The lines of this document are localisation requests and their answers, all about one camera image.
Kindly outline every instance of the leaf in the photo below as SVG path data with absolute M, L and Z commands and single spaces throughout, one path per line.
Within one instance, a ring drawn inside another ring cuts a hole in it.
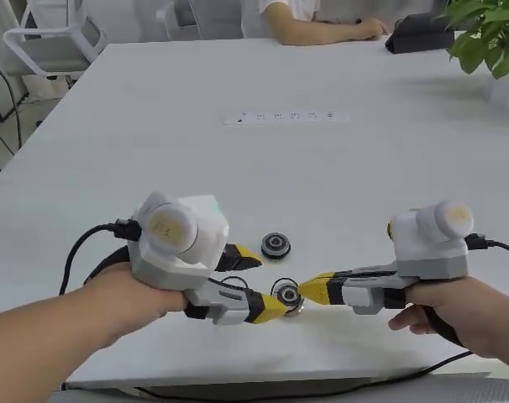
M 462 47 L 465 46 L 465 44 L 469 40 L 472 40 L 471 35 L 472 35 L 472 33 L 465 32 L 465 33 L 461 34 L 458 38 L 456 38 L 456 40 L 454 41 L 452 46 L 449 48 L 449 55 L 451 55 L 453 57 L 458 57 L 458 54 L 459 54 L 460 50 L 462 49 Z
M 505 50 L 503 60 L 496 65 L 491 73 L 497 80 L 509 73 L 509 49 Z
M 480 39 L 470 39 L 459 50 L 458 58 L 459 65 L 467 74 L 475 71 L 480 63 L 484 61 L 488 45 L 483 43 Z
M 450 17 L 451 24 L 461 23 L 466 19 L 471 19 L 475 17 L 477 12 L 478 14 L 482 14 L 485 10 L 491 10 L 495 8 L 490 4 L 484 4 L 479 0 L 474 0 L 465 3 L 453 3 L 447 7 L 446 14 Z
M 499 61 L 502 54 L 503 54 L 503 51 L 499 46 L 491 48 L 487 51 L 484 61 L 485 61 L 486 65 L 488 66 L 489 71 L 493 71 L 494 66 Z
M 496 65 L 496 68 L 493 69 L 491 74 L 494 76 L 496 80 L 506 76 L 509 73 L 509 60 L 504 59 L 501 63 Z
M 494 22 L 494 23 L 486 23 L 482 24 L 482 28 L 480 30 L 480 38 L 485 42 L 490 42 L 492 39 L 497 38 L 499 33 L 505 26 L 504 22 Z
M 509 21 L 509 9 L 487 10 L 484 16 L 485 23 L 490 23 L 492 21 Z

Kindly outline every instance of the power strip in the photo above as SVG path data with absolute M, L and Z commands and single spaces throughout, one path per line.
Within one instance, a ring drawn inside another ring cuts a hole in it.
M 226 126 L 257 126 L 266 124 L 347 123 L 345 111 L 243 112 L 225 118 Z

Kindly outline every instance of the black bearing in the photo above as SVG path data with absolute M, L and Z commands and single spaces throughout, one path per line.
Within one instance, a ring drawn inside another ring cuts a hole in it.
M 268 259 L 284 259 L 290 251 L 290 241 L 282 233 L 269 233 L 262 239 L 262 254 Z

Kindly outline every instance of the metal bearing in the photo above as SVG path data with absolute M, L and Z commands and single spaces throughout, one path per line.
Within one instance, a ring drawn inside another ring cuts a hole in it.
M 262 239 L 262 254 L 268 259 L 284 259 L 290 251 L 290 241 L 282 233 L 268 233 Z
M 303 310 L 305 298 L 297 290 L 297 283 L 292 279 L 278 280 L 271 290 L 271 296 L 274 296 L 284 306 L 288 308 L 286 317 L 296 317 Z

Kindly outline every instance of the cable connector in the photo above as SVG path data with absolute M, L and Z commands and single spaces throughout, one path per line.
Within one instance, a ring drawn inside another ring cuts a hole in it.
M 497 242 L 494 239 L 486 239 L 485 235 L 472 233 L 465 237 L 468 250 L 480 250 L 489 248 L 501 248 L 509 252 L 509 245 L 503 242 Z
M 465 237 L 465 243 L 467 243 L 468 250 L 485 250 L 490 246 L 490 241 L 486 239 L 486 236 L 481 233 L 472 233 Z
M 140 227 L 139 223 L 132 219 L 118 219 L 114 223 L 113 233 L 115 238 L 136 242 L 140 239 L 140 234 L 142 232 L 143 229 Z

